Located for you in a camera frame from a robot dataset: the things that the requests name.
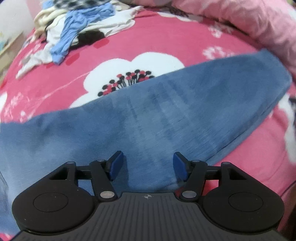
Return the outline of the blue denim jeans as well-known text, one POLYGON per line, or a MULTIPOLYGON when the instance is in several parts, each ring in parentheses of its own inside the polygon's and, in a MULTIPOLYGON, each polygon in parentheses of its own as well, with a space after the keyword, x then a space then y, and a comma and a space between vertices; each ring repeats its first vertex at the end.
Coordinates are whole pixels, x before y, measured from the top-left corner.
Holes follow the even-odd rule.
POLYGON ((292 76, 267 50, 216 59, 116 90, 82 106, 1 124, 1 232, 14 235, 15 197, 67 161, 122 151, 122 191, 179 185, 173 153, 216 164, 285 96, 292 76))

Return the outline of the pink floral bed blanket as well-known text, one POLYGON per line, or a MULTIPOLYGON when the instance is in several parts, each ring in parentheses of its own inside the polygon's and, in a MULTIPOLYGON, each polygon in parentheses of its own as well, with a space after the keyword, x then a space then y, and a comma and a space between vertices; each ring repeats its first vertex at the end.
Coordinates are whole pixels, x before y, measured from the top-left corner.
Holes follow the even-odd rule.
MULTIPOLYGON (((116 90, 216 59, 253 54, 263 47, 239 30, 208 18, 182 20, 147 9, 126 30, 71 50, 65 60, 38 66, 21 79, 21 61, 44 47, 31 43, 13 61, 1 85, 1 124, 24 123, 45 113, 76 108, 116 90)), ((295 187, 295 115, 285 96, 220 165, 231 162, 290 203, 295 187)))

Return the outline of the black garment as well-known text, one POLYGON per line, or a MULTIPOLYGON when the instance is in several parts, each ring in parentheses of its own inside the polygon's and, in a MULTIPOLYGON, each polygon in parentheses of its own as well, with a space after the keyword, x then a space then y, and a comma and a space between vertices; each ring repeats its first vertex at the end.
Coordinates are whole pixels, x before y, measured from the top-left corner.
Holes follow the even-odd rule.
POLYGON ((77 36, 77 40, 74 40, 72 42, 70 49, 78 49, 83 46, 90 46, 95 42, 104 38, 105 38, 104 33, 97 30, 91 30, 84 33, 80 33, 77 36))

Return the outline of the cream bedside nightstand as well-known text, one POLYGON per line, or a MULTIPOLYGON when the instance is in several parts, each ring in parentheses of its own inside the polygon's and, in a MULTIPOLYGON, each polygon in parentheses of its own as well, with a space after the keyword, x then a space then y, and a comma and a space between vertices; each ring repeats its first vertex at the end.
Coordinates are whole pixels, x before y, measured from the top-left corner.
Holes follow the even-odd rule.
POLYGON ((9 69, 14 58, 17 56, 19 51, 22 49, 23 43, 26 37, 23 32, 19 33, 17 36, 9 40, 8 44, 1 51, 1 82, 3 82, 4 77, 9 69))

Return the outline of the light blue shirt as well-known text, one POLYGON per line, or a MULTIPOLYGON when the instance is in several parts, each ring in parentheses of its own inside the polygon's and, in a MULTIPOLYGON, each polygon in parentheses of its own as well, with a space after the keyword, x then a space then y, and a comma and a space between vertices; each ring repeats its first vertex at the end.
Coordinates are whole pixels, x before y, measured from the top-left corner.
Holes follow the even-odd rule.
POLYGON ((108 2, 101 6, 69 11, 65 16, 56 17, 47 30, 47 44, 41 51, 41 63, 61 64, 69 48, 84 28, 90 23, 101 21, 115 15, 113 5, 108 2))

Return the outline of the cream knit sweater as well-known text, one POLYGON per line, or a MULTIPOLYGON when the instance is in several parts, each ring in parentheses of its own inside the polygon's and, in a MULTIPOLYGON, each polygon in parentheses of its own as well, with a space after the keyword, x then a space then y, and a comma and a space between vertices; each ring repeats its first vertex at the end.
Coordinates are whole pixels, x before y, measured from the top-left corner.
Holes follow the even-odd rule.
POLYGON ((35 32, 32 36, 32 41, 38 39, 45 32, 46 26, 50 21, 65 13, 67 13, 67 9, 59 9, 55 6, 41 10, 34 18, 35 32))

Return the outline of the pink grey floral duvet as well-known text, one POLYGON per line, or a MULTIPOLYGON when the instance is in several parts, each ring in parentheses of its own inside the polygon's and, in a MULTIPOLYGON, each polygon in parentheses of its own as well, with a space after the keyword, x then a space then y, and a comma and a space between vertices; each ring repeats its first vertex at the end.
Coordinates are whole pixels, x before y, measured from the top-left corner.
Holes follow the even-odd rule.
POLYGON ((276 55, 295 76, 295 9, 286 1, 171 1, 188 14, 229 22, 276 55))

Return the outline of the black white plaid shirt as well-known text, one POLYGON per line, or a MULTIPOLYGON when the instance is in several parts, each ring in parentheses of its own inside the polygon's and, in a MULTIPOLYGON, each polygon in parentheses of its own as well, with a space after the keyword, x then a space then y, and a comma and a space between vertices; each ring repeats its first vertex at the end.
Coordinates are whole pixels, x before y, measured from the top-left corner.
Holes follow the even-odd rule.
POLYGON ((67 9, 69 11, 77 9, 87 9, 101 6, 110 0, 53 0, 53 5, 58 9, 67 9))

